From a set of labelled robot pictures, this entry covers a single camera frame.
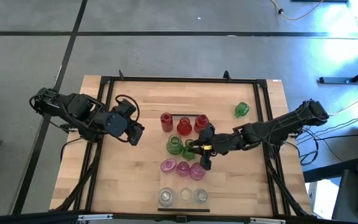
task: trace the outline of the white cable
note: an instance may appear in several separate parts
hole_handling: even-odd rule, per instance
[[[316,137],[322,136],[322,135],[324,135],[324,134],[328,134],[328,133],[330,133],[330,132],[333,132],[333,131],[336,131],[336,130],[339,130],[339,129],[342,129],[342,128],[345,128],[346,126],[349,126],[349,125],[351,125],[351,124],[353,124],[353,123],[356,123],[356,122],[358,122],[358,118],[357,118],[355,121],[350,122],[349,124],[346,124],[346,125],[344,125],[344,126],[341,126],[341,127],[335,128],[335,129],[332,129],[332,130],[330,130],[330,131],[326,131],[326,132],[321,133],[321,134],[317,134]],[[306,140],[304,140],[304,141],[302,141],[302,142],[299,142],[299,143],[297,143],[297,145],[302,144],[302,143],[304,143],[305,141],[309,141],[310,139],[313,139],[313,137],[312,137],[312,138],[308,138],[308,139],[306,139]]]
[[[276,7],[276,9],[278,9],[278,13],[283,15],[284,18],[288,19],[289,21],[296,21],[298,19],[302,19],[304,18],[305,16],[307,16],[309,13],[313,12],[313,10],[315,10],[321,3],[323,3],[324,0],[320,0],[320,2],[315,6],[313,7],[310,11],[308,11],[306,14],[304,14],[303,16],[300,16],[296,19],[291,19],[289,17],[287,17],[287,15],[284,14],[284,9],[280,8],[280,6],[278,6],[278,4],[274,1],[274,0],[270,0],[270,2],[272,2],[274,4],[274,6]]]
[[[358,103],[358,100],[357,100],[356,102],[352,103],[351,105],[349,105],[349,106],[347,106],[347,107],[345,107],[345,108],[341,109],[341,110],[340,110],[340,111],[338,111],[337,113],[328,114],[328,115],[330,115],[330,116],[335,116],[335,115],[338,115],[338,114],[342,113],[343,111],[345,111],[345,110],[349,109],[351,106],[355,105],[356,103]]]

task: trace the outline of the glass jar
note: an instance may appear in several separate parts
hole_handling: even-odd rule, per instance
[[[169,207],[173,204],[173,189],[165,187],[158,193],[158,203],[162,207]]]
[[[205,203],[208,200],[208,193],[204,189],[197,189],[194,198],[197,203]]]
[[[188,118],[180,118],[177,126],[178,133],[182,136],[186,136],[191,133],[191,129],[190,120]]]
[[[205,173],[206,171],[200,166],[199,162],[195,162],[190,168],[190,177],[193,180],[201,180]]]
[[[183,143],[179,135],[172,134],[171,136],[169,136],[167,142],[167,151],[174,156],[179,155],[183,152]]]
[[[205,114],[198,115],[194,122],[194,131],[198,134],[202,129],[205,129],[209,123],[209,119]]]
[[[164,173],[169,173],[175,170],[177,166],[177,161],[174,159],[167,159],[161,163],[161,171]]]
[[[177,165],[177,174],[181,177],[186,177],[190,174],[190,166],[187,162],[183,161]]]
[[[190,161],[192,159],[194,159],[196,156],[194,154],[194,152],[189,152],[189,149],[192,149],[194,146],[194,141],[191,139],[187,139],[185,141],[185,148],[183,150],[183,154],[181,155],[183,158],[185,158],[187,161]]]
[[[236,108],[234,109],[234,116],[236,118],[239,118],[241,116],[245,116],[249,111],[249,106],[248,104],[244,103],[244,102],[240,102]]]
[[[185,202],[189,202],[194,198],[194,193],[190,188],[185,187],[180,191],[180,198]]]
[[[163,113],[160,117],[162,131],[170,132],[173,129],[173,119],[170,113]]]

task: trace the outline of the wooden table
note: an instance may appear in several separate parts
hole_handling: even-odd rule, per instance
[[[80,93],[96,98],[100,78],[85,76]],[[267,80],[267,83],[273,117],[287,113],[281,81]],[[181,157],[172,156],[166,150],[169,135],[175,134],[176,131],[175,128],[170,133],[161,130],[159,119],[163,112],[206,114],[217,133],[232,133],[235,126],[257,121],[255,95],[250,84],[116,81],[111,107],[116,105],[114,97],[118,94],[127,94],[136,99],[140,106],[139,123],[145,126],[145,131],[137,146],[119,142],[111,136],[104,137],[92,201],[93,212],[166,214],[157,211],[157,194],[168,184],[167,179],[171,178],[166,175],[171,174],[161,173],[160,163],[171,157],[180,161]],[[260,100],[266,121],[262,90]],[[245,117],[236,119],[233,111],[240,101],[248,103],[250,111]],[[194,132],[188,136],[192,139],[197,137]],[[78,134],[70,133],[67,141],[75,138],[78,138]],[[50,208],[59,206],[77,184],[85,146],[84,140],[67,145]],[[311,213],[297,150],[284,145],[280,154],[288,189],[303,209]],[[208,192],[210,212],[191,214],[258,217],[273,215],[262,146],[246,152],[218,155],[212,158],[212,162],[212,169],[207,171],[203,180],[196,182],[189,177],[181,181],[176,180],[182,183],[180,185],[202,187]],[[283,213],[277,186],[275,191],[279,211]],[[87,192],[86,186],[80,208],[85,206]]]

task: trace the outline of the black cable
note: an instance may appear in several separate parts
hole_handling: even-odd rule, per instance
[[[135,119],[135,122],[134,122],[134,123],[136,123],[137,120],[139,120],[139,117],[140,117],[140,109],[139,109],[139,105],[137,104],[136,100],[133,99],[132,97],[128,96],[128,95],[120,94],[120,95],[117,95],[117,96],[116,96],[116,102],[117,102],[117,103],[120,103],[120,101],[117,100],[119,97],[128,98],[128,99],[132,100],[132,101],[135,103],[135,105],[136,105],[136,110],[137,110],[137,116],[136,116],[136,119]]]
[[[353,136],[358,136],[358,134],[347,134],[347,135],[342,135],[342,136],[331,136],[331,137],[326,137],[326,138],[320,138],[317,139],[319,140],[327,140],[327,139],[332,139],[332,138],[344,138],[344,137],[353,137]]]
[[[119,138],[119,137],[116,137],[116,139],[117,139],[118,141],[120,141],[120,142],[123,142],[123,143],[129,142],[128,140],[123,140],[123,139],[121,139],[121,138]]]
[[[271,138],[272,138],[272,132],[273,132],[273,129],[278,125],[278,123],[274,124],[272,126],[272,128],[270,128],[269,132],[268,132],[268,138],[267,138],[267,141],[270,142]]]
[[[49,123],[52,124],[53,126],[55,126],[56,128],[61,129],[62,131],[66,132],[66,133],[73,132],[73,131],[70,131],[69,129],[64,129],[64,128],[60,127],[59,125],[53,123],[52,121],[49,121]]]
[[[314,135],[314,133],[313,133],[312,131],[309,131],[309,130],[307,130],[307,129],[302,129],[302,130],[303,130],[304,132],[308,133],[309,136],[311,136],[311,137],[313,138],[314,143],[316,144],[316,149],[315,149],[314,151],[308,152],[308,153],[306,153],[306,154],[304,154],[304,155],[301,155],[301,156],[299,157],[299,158],[301,159],[301,161],[300,161],[301,166],[307,166],[307,165],[311,164],[312,162],[314,162],[314,161],[317,159],[317,157],[318,157],[318,150],[319,150],[319,144],[318,144],[318,142],[317,142],[317,140],[316,140],[316,136]],[[303,161],[304,161],[308,156],[310,156],[310,155],[312,155],[312,154],[314,154],[314,156],[313,156],[313,158],[311,159],[311,161],[306,162],[306,163],[303,163]]]
[[[331,153],[336,157],[336,159],[338,159],[339,161],[343,162],[342,159],[340,159],[340,158],[335,154],[335,152],[331,149],[331,147],[328,145],[327,141],[325,141],[324,139],[317,139],[317,140],[323,140],[323,141],[326,143],[328,149],[331,151]]]
[[[300,137],[302,134],[306,133],[306,131],[310,131],[310,128],[311,128],[311,126],[309,126],[309,127],[306,128],[306,129],[305,129],[305,128],[301,128],[299,134],[298,134],[297,136],[295,136],[295,139],[298,140],[298,137]]]
[[[31,96],[31,98],[29,99],[29,104],[30,104],[31,108],[32,108],[33,110],[35,110],[35,112],[41,114],[41,111],[39,111],[37,108],[35,108],[35,106],[32,104],[32,100],[35,99],[35,98],[38,97],[38,96],[40,96],[40,95]]]
[[[64,152],[64,150],[65,150],[65,147],[66,147],[68,144],[73,143],[73,142],[75,142],[75,141],[78,141],[78,140],[80,140],[80,139],[81,139],[81,138],[68,141],[68,142],[66,142],[66,143],[62,146],[62,149],[60,150],[60,162],[62,162],[63,152]]]
[[[298,146],[296,146],[290,142],[284,142],[284,143],[289,144],[289,145],[293,146],[296,150],[298,150],[298,157],[301,157],[301,151],[299,150]]]
[[[358,119],[358,118],[351,119],[351,120],[350,120],[350,121],[348,121],[348,122],[345,122],[345,123],[339,124],[339,125],[334,126],[334,127],[327,128],[327,129],[322,130],[322,131],[317,131],[317,132],[315,132],[314,134],[317,134],[317,133],[320,133],[320,132],[323,132],[323,131],[328,131],[328,130],[330,130],[330,129],[337,128],[337,127],[339,127],[339,126],[341,126],[341,125],[349,124],[350,122],[355,121],[355,120],[357,120],[357,119]],[[304,138],[307,138],[307,136],[302,137],[302,138],[299,138],[299,139],[297,139],[297,140],[302,140],[302,139],[304,139]]]

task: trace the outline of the black robotic arm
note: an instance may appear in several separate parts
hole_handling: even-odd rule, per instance
[[[260,143],[268,146],[270,156],[275,159],[273,147],[279,149],[289,134],[300,131],[305,125],[323,125],[328,118],[327,112],[318,101],[308,100],[295,111],[270,121],[235,127],[232,134],[215,134],[214,126],[209,124],[206,129],[200,131],[199,138],[195,141],[196,147],[189,151],[201,155],[200,165],[206,170],[211,169],[211,157],[217,154],[226,155],[230,151],[247,151],[259,146]],[[296,215],[307,216],[279,178],[270,159],[266,161],[266,166],[268,175],[276,182]]]
[[[49,114],[65,120],[89,142],[99,142],[104,134],[110,134],[135,146],[144,130],[137,119],[131,119],[136,110],[139,118],[139,107],[134,100],[136,107],[126,99],[119,101],[117,98],[120,96],[133,100],[129,96],[119,95],[116,97],[118,105],[107,112],[103,103],[88,95],[63,95],[52,89],[42,88],[30,99],[30,105],[41,115]],[[127,134],[127,140],[119,138],[124,133]]]

